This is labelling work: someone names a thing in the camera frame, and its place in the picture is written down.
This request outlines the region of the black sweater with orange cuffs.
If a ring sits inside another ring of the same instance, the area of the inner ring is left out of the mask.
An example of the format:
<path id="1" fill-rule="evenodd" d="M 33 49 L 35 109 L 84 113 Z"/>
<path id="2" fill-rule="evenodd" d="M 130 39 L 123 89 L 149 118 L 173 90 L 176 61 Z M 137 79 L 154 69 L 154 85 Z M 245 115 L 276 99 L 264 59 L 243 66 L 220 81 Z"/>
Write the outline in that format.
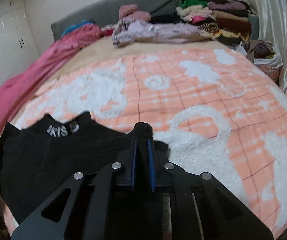
<path id="1" fill-rule="evenodd" d="M 133 134 L 84 112 L 60 123 L 49 114 L 26 129 L 5 125 L 0 138 L 0 196 L 22 223 L 76 172 L 91 174 L 130 149 Z"/>

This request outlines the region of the white bag of clothes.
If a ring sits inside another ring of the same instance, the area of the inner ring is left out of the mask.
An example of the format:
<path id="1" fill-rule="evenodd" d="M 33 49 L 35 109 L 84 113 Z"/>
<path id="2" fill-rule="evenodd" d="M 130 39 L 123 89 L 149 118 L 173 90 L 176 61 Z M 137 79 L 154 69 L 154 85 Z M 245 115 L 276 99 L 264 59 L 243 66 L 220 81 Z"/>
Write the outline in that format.
<path id="1" fill-rule="evenodd" d="M 245 56 L 274 83 L 279 83 L 279 76 L 283 67 L 282 56 L 278 48 L 268 41 L 249 40 L 242 41 L 236 51 Z"/>

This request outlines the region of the stack of folded clothes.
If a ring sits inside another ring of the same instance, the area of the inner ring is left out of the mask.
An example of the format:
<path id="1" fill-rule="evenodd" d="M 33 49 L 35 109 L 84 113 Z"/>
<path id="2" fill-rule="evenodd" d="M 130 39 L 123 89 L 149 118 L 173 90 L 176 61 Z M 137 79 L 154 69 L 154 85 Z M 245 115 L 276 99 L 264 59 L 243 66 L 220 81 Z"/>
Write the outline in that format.
<path id="1" fill-rule="evenodd" d="M 181 0 L 168 14 L 153 16 L 150 23 L 195 25 L 231 47 L 259 37 L 258 16 L 240 0 Z"/>

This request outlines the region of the pink and white plaid blanket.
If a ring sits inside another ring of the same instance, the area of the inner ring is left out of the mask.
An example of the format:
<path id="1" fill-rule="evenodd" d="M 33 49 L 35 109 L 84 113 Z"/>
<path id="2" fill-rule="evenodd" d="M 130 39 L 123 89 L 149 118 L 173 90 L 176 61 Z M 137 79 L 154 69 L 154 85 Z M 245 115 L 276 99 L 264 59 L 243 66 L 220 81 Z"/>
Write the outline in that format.
<path id="1" fill-rule="evenodd" d="M 287 228 L 287 96 L 230 49 L 178 49 L 97 61 L 38 89 L 17 122 L 89 112 L 129 133 L 150 124 L 169 160 L 212 173 L 272 232 Z"/>

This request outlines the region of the pink satin duvet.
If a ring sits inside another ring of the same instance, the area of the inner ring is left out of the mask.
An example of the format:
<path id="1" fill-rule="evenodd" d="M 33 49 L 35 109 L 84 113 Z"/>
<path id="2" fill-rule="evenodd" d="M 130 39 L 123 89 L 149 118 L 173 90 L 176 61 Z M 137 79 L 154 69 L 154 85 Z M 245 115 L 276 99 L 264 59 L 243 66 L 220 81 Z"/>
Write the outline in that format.
<path id="1" fill-rule="evenodd" d="M 80 50 L 99 40 L 102 31 L 96 24 L 84 24 L 54 42 L 27 70 L 0 87 L 0 134 L 30 96 Z"/>

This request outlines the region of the white wardrobe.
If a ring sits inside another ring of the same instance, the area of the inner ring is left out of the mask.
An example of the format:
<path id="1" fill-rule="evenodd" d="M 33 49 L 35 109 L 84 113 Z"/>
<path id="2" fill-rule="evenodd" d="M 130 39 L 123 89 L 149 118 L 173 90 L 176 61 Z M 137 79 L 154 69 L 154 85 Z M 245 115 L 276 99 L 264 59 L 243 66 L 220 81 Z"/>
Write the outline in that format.
<path id="1" fill-rule="evenodd" d="M 0 86 L 39 57 L 24 0 L 0 0 Z"/>

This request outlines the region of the beige bed sheet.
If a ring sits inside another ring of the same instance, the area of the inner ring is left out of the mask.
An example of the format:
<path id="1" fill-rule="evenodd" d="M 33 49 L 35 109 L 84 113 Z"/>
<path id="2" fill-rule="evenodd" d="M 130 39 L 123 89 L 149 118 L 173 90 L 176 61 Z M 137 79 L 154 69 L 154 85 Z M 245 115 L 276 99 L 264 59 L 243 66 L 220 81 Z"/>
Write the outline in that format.
<path id="1" fill-rule="evenodd" d="M 50 76 L 39 89 L 43 89 L 46 85 L 54 83 L 55 80 L 63 75 L 70 74 L 96 61 L 107 61 L 118 59 L 126 55 L 151 54 L 157 53 L 158 51 L 169 51 L 180 48 L 226 49 L 227 46 L 218 41 L 208 40 L 182 44 L 135 42 L 123 48 L 115 48 L 112 45 L 110 37 L 103 37 L 79 51 L 73 58 L 67 61 L 60 70 Z"/>

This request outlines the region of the red garment near headboard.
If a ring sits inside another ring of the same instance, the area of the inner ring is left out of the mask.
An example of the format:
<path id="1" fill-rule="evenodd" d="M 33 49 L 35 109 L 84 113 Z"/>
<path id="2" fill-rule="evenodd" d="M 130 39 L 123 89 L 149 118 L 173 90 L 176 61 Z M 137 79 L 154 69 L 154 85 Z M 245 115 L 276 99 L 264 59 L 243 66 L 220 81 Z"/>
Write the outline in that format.
<path id="1" fill-rule="evenodd" d="M 115 24 L 109 24 L 101 28 L 101 36 L 111 36 L 116 28 Z"/>

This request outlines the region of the blue cloth near headboard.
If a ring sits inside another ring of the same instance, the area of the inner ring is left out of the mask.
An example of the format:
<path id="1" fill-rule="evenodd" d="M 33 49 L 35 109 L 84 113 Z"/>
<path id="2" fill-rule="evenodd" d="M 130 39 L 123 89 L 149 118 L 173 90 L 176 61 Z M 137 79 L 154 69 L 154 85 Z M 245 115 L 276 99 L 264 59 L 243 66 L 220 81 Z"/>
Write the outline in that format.
<path id="1" fill-rule="evenodd" d="M 93 23 L 94 23 L 94 21 L 92 19 L 90 19 L 90 20 L 82 20 L 79 23 L 72 24 L 72 25 L 70 25 L 64 29 L 64 31 L 61 33 L 61 37 L 64 37 L 68 33 L 74 31 L 75 29 L 78 29 L 79 27 L 81 27 L 85 24 L 93 24 Z"/>

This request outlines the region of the lilac crumpled garment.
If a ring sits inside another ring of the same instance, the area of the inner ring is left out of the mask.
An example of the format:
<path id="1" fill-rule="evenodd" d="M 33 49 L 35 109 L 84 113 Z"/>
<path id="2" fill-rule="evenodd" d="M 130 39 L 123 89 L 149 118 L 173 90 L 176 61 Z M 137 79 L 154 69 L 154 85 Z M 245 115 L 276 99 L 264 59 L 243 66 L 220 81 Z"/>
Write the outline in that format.
<path id="1" fill-rule="evenodd" d="M 212 39 L 212 35 L 189 23 L 151 24 L 133 19 L 120 20 L 112 33 L 113 44 L 125 47 L 134 42 L 189 43 Z"/>

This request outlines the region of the pink fluffy garment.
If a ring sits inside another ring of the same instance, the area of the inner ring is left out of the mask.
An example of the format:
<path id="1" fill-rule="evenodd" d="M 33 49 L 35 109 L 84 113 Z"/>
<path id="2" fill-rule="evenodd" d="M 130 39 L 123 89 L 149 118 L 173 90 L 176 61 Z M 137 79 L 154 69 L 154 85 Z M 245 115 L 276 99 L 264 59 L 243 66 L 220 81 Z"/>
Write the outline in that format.
<path id="1" fill-rule="evenodd" d="M 146 11 L 140 11 L 136 4 L 125 4 L 120 6 L 118 19 L 133 19 L 137 21 L 149 22 L 151 14 Z"/>

